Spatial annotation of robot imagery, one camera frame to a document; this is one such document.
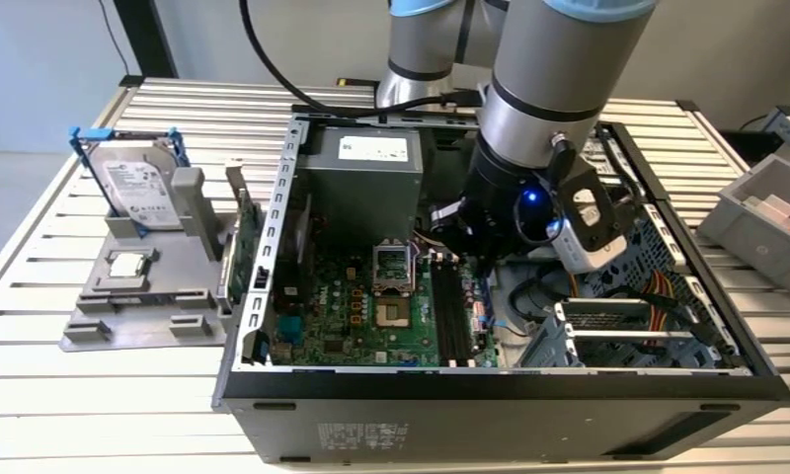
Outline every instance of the white wall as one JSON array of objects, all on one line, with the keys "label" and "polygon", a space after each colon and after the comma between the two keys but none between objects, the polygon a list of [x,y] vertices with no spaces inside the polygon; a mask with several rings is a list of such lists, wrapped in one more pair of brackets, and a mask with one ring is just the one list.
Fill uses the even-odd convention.
[{"label": "white wall", "polygon": [[[157,2],[184,77],[275,82],[247,43],[237,0]],[[384,0],[251,5],[265,48],[295,83],[381,77],[389,42]],[[456,82],[468,86],[480,76],[459,71]],[[773,105],[790,104],[790,0],[661,0],[616,95],[692,99],[719,126],[737,126]]]},{"label": "white wall", "polygon": [[[111,0],[116,38],[140,74]],[[63,152],[125,74],[96,0],[0,0],[0,151]]]}]

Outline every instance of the gray cable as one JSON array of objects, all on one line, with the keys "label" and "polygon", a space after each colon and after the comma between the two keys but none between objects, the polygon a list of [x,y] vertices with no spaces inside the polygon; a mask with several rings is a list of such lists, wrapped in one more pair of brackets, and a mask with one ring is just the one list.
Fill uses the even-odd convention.
[{"label": "gray cable", "polygon": [[108,11],[105,10],[105,4],[103,0],[96,0],[100,3],[100,8],[103,9],[103,18],[105,19],[105,29],[108,30],[108,36],[111,37],[111,42],[115,43],[115,49],[117,49],[117,54],[120,55],[120,60],[123,61],[123,67],[127,70],[127,76],[132,75],[132,71],[129,71],[129,63],[127,62],[127,58],[123,55],[123,50],[120,49],[120,44],[115,39],[115,32],[111,31],[111,22],[108,21]]}]

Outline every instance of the black cable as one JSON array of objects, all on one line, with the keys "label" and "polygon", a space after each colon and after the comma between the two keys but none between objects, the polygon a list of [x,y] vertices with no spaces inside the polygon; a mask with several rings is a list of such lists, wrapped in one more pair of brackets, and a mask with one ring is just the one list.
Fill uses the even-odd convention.
[{"label": "black cable", "polygon": [[748,126],[751,126],[753,123],[756,123],[761,119],[767,119],[767,114],[763,114],[759,117],[751,118],[748,121],[745,121],[743,123],[743,125],[740,126],[740,128],[737,129],[737,131],[743,131]]},{"label": "black cable", "polygon": [[545,245],[551,245],[553,241],[559,238],[559,234],[563,233],[565,229],[565,214],[563,213],[563,209],[559,206],[559,198],[556,196],[551,197],[551,205],[553,206],[553,213],[559,218],[559,227],[556,228],[555,234],[544,240],[532,240],[527,233],[524,232],[524,228],[521,227],[521,196],[523,194],[517,195],[515,199],[515,204],[512,205],[512,220],[515,221],[515,232],[517,233],[517,238],[521,241],[533,247],[544,247]]},{"label": "black cable", "polygon": [[533,287],[553,302],[559,302],[571,297],[569,294],[560,293],[559,291],[548,287],[548,285],[544,283],[544,279],[547,278],[547,276],[559,270],[564,270],[563,264],[560,262],[540,266],[536,270],[536,276],[525,279],[521,283],[519,283],[515,286],[515,288],[509,292],[508,307],[512,310],[515,316],[521,318],[524,321],[532,321],[535,323],[541,324],[548,317],[548,314],[540,310],[536,304],[533,304],[533,306],[536,306],[536,309],[541,311],[541,314],[524,313],[517,307],[517,300],[520,299],[521,295]]},{"label": "black cable", "polygon": [[243,19],[243,26],[247,30],[247,37],[249,39],[249,43],[252,44],[252,48],[255,49],[255,53],[261,59],[264,66],[269,70],[271,74],[276,78],[276,80],[281,83],[284,88],[300,99],[305,104],[308,104],[312,108],[315,108],[319,112],[324,114],[331,114],[332,116],[345,117],[349,119],[359,119],[363,117],[373,117],[381,114],[388,114],[393,112],[403,112],[409,109],[415,109],[416,107],[427,106],[431,104],[457,104],[459,106],[476,106],[480,102],[480,93],[479,91],[457,91],[449,94],[441,94],[433,97],[424,97],[421,99],[415,99],[409,102],[404,102],[403,104],[397,104],[395,106],[384,107],[384,108],[375,108],[375,109],[359,109],[359,108],[341,108],[341,107],[332,107],[316,99],[309,97],[304,92],[289,82],[289,80],[284,77],[276,64],[269,59],[267,55],[267,51],[264,50],[264,46],[261,45],[261,41],[259,40],[259,36],[255,33],[255,26],[252,25],[252,14],[249,11],[249,0],[240,0],[240,17]]},{"label": "black cable", "polygon": [[115,32],[111,31],[111,22],[108,21],[108,12],[105,11],[105,4],[103,3],[103,0],[97,0],[97,2],[100,3],[100,8],[103,9],[103,18],[105,19],[105,29],[108,30],[108,36],[111,37],[111,42],[115,43],[115,49],[117,49],[117,54],[120,54],[120,60],[123,61],[123,67],[127,70],[127,76],[131,76],[132,72],[129,71],[129,63],[127,62],[127,58],[123,55],[123,50],[120,49],[120,44],[117,43],[117,40],[115,39]]}]

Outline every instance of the black plastic bracket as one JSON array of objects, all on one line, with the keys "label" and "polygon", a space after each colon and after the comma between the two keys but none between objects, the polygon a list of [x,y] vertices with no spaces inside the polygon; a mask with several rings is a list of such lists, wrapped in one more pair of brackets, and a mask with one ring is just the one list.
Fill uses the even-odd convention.
[{"label": "black plastic bracket", "polygon": [[700,112],[700,106],[695,101],[679,99],[676,101],[676,105],[680,106],[680,109],[683,109],[685,112]]},{"label": "black plastic bracket", "polygon": [[144,81],[147,80],[147,76],[136,76],[135,74],[127,74],[120,79],[120,87],[141,87],[144,85]]},{"label": "black plastic bracket", "polygon": [[790,117],[790,106],[776,106],[779,112],[781,112],[785,116]]}]

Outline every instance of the red and yellow wire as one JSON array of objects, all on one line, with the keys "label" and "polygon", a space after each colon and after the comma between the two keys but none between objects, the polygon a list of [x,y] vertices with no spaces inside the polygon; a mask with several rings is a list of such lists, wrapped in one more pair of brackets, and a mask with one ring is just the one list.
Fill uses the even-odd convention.
[{"label": "red and yellow wire", "polygon": [[[653,293],[663,296],[668,296],[669,298],[675,297],[675,290],[673,290],[673,283],[664,275],[663,272],[659,270],[653,270],[653,275],[647,283],[647,287],[644,288],[645,293]],[[661,331],[664,329],[664,324],[668,319],[668,314],[657,309],[653,305],[649,306],[649,331]]]}]

